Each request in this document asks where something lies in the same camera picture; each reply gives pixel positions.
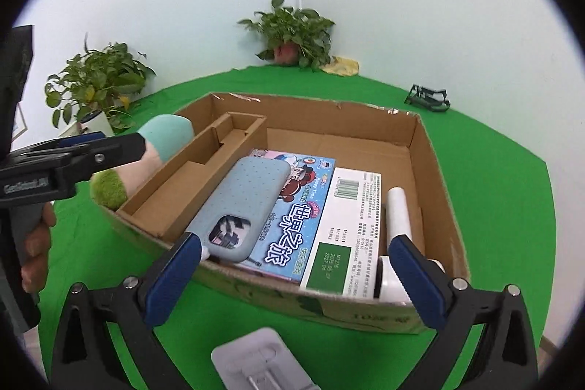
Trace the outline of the person's left hand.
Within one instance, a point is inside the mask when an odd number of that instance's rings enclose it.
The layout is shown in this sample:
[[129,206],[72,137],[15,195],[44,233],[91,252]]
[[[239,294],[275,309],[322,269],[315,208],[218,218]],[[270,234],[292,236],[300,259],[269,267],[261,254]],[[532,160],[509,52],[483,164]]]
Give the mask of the person's left hand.
[[27,259],[21,267],[22,286],[29,293],[38,293],[46,286],[49,275],[49,253],[52,247],[50,229],[57,223],[53,205],[46,203],[35,229],[25,239]]

